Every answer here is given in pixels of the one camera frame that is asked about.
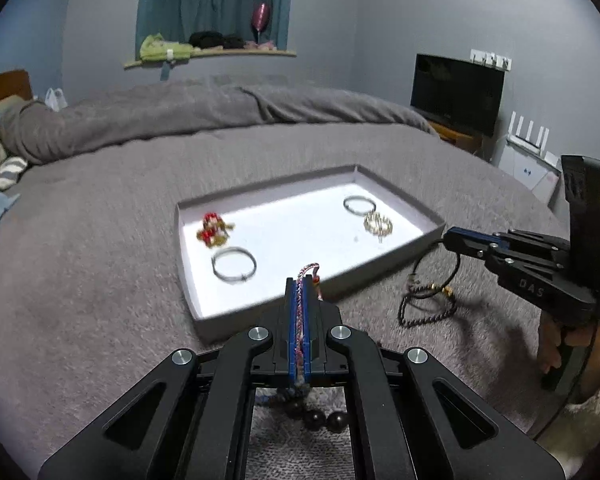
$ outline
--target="human hand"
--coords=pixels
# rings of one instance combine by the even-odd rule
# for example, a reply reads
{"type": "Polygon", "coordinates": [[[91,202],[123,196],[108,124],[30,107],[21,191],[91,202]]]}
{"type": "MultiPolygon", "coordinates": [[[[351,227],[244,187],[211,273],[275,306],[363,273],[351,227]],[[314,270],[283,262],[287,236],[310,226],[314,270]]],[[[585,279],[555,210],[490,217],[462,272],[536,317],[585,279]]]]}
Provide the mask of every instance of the human hand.
{"type": "MultiPolygon", "coordinates": [[[[569,346],[588,346],[591,343],[593,324],[577,328],[569,332],[564,342],[569,346]]],[[[538,326],[538,365],[542,373],[547,373],[551,367],[560,368],[562,359],[558,347],[562,342],[560,331],[562,324],[555,321],[549,314],[542,312],[538,326]]],[[[600,322],[596,341],[591,351],[587,366],[580,378],[580,394],[582,400],[588,399],[600,387],[600,322]]]]}

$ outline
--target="silver screw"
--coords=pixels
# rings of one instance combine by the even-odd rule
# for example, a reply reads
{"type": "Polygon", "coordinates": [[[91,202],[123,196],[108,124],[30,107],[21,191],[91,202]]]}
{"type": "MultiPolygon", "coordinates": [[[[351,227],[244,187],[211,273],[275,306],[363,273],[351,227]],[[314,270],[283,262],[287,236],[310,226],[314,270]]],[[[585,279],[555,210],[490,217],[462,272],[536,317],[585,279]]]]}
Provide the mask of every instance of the silver screw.
{"type": "Polygon", "coordinates": [[[189,350],[176,350],[171,356],[171,360],[177,365],[185,365],[191,361],[193,355],[189,350]]]}
{"type": "Polygon", "coordinates": [[[263,326],[255,326],[251,330],[249,330],[249,339],[253,339],[254,341],[262,341],[268,336],[269,330],[267,330],[263,326]]]}
{"type": "Polygon", "coordinates": [[[412,348],[407,352],[407,359],[414,364],[421,365],[429,355],[422,348],[412,348]]]}
{"type": "Polygon", "coordinates": [[[338,325],[331,329],[331,337],[335,339],[346,339],[351,335],[351,330],[348,326],[338,325]]]}

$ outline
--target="wall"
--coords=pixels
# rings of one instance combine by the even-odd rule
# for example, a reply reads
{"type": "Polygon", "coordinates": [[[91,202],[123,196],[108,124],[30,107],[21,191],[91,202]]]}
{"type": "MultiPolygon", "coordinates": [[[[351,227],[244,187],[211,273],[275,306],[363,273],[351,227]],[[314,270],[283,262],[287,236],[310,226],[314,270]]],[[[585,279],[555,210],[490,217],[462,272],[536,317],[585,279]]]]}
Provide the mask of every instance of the wall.
{"type": "MultiPolygon", "coordinates": [[[[467,59],[471,48],[513,60],[498,136],[516,110],[551,129],[551,152],[600,158],[600,14],[590,0],[358,0],[351,83],[408,104],[417,53],[467,59]]],[[[563,196],[554,212],[567,223],[563,196]]]]}
{"type": "MultiPolygon", "coordinates": [[[[356,30],[356,0],[292,0],[288,49],[297,58],[223,57],[179,65],[171,78],[222,73],[285,75],[347,87],[356,30]]],[[[69,0],[62,74],[69,102],[94,92],[157,82],[159,68],[123,70],[134,59],[138,0],[69,0]]]]}
{"type": "Polygon", "coordinates": [[[0,72],[23,68],[34,94],[62,86],[68,0],[9,0],[0,12],[0,72]]]}

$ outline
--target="triangular cutout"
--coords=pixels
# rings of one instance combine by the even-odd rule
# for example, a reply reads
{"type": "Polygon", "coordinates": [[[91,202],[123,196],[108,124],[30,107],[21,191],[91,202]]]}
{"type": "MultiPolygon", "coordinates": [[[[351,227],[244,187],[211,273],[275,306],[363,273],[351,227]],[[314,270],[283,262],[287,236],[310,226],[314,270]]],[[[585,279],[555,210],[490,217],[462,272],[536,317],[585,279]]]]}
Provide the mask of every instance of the triangular cutout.
{"type": "Polygon", "coordinates": [[[127,449],[139,449],[166,388],[166,383],[155,384],[105,430],[105,437],[127,449]]]}
{"type": "Polygon", "coordinates": [[[494,425],[446,381],[435,380],[433,388],[461,448],[470,449],[496,435],[494,425]]]}

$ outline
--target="white plastic bag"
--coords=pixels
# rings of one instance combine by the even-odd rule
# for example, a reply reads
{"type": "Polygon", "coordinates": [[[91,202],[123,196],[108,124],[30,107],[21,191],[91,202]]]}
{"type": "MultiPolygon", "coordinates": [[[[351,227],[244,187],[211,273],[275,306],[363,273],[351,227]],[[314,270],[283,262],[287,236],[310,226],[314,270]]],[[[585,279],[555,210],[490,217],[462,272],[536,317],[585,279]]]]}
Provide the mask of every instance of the white plastic bag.
{"type": "Polygon", "coordinates": [[[59,112],[66,107],[66,99],[61,88],[50,88],[46,91],[45,105],[55,112],[59,112]]]}

